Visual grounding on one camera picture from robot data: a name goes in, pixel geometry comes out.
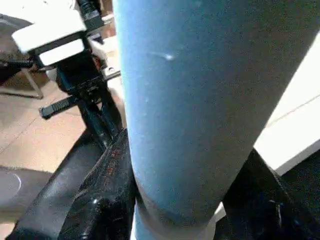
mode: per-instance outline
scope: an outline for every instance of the white plastic part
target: white plastic part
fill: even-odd
[[[49,51],[43,52],[39,55],[39,58],[43,65],[49,66],[58,61],[81,53],[84,49],[84,43],[79,38],[77,40],[68,42],[67,44],[53,48]]]
[[[12,38],[20,51],[27,53],[66,36],[84,32],[86,29],[78,11],[66,10],[59,12],[55,18],[49,17],[14,32]]]

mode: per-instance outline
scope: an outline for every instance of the pvc pipe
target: pvc pipe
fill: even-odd
[[[201,239],[320,11],[285,0],[117,0],[114,10],[141,195],[136,238]]]

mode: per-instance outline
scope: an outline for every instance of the light blue pipe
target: light blue pipe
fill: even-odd
[[[138,240],[213,239],[215,209],[319,30],[308,3],[114,2]]]

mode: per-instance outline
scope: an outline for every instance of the black pedal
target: black pedal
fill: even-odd
[[[63,111],[66,111],[75,105],[77,105],[77,102],[79,99],[75,96],[70,96],[68,98],[62,99],[60,101],[57,101],[50,106],[41,107],[39,109],[40,116],[47,120],[51,118],[54,115],[57,115]]]

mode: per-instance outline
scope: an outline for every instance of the beige floor tile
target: beige floor tile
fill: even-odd
[[[0,103],[0,153],[8,147],[35,119],[35,109]]]
[[[1,223],[0,224],[0,239],[5,239],[14,229],[14,223]]]
[[[0,94],[0,103],[9,104],[12,106],[21,106],[25,108],[38,109],[40,107],[46,107],[52,103],[60,94],[58,86],[53,81],[48,81],[41,87],[44,94],[43,99],[27,98],[14,95]]]
[[[0,154],[0,165],[54,172],[84,129],[80,116],[38,117]]]

